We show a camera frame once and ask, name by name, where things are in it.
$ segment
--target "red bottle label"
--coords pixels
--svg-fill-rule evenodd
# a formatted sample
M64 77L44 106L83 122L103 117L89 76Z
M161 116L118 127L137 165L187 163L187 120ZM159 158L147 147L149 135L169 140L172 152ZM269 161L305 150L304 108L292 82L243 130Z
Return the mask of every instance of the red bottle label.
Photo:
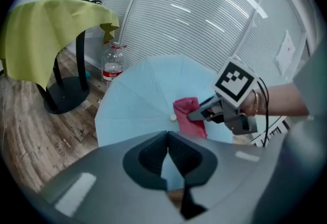
M109 80L112 81L115 77L117 77L120 73L122 73L122 71L120 72L107 72L107 71L103 71L103 78L105 80Z

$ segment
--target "bracelet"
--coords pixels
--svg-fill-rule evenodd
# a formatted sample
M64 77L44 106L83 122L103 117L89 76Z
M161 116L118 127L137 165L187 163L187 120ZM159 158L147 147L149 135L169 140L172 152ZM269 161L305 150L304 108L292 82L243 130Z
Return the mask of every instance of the bracelet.
M254 89L252 89L252 91L254 92L254 95L255 95L255 99L254 99L254 101L255 101L255 106L254 106L255 113L254 113L254 116L255 116L256 114L258 114L259 98L258 98L257 92Z

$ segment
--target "pink cloth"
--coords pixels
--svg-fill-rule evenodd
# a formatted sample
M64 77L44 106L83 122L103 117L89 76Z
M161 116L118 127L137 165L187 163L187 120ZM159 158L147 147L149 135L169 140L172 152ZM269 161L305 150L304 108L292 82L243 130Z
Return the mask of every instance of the pink cloth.
M207 134L205 132L204 122L190 121L188 119L188 114L196 111L200 107L197 97L176 100L173 103L173 106L179 123L180 132L192 136L206 138Z

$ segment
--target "human arm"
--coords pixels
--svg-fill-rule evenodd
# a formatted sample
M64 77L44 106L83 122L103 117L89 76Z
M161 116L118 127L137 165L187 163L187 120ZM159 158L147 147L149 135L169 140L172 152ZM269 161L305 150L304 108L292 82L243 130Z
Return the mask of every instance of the human arm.
M258 94L258 115L266 114L266 104L261 91L256 90ZM307 107L302 101L300 94L294 83L268 87L270 116L307 116L309 114ZM255 94L250 94L241 104L241 111L248 116L255 115Z

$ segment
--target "light blue umbrella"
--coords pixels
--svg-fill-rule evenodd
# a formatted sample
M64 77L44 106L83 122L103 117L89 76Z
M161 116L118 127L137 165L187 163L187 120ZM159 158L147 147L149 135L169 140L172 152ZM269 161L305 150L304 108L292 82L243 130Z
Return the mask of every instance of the light blue umbrella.
M146 57L113 80L96 116L99 146L139 135L171 130L179 131L172 121L173 102L197 97L199 103L211 97L217 73L184 55ZM231 131L222 123L204 122L207 138L232 142ZM168 188L182 187L183 180L171 159L163 164L162 176Z

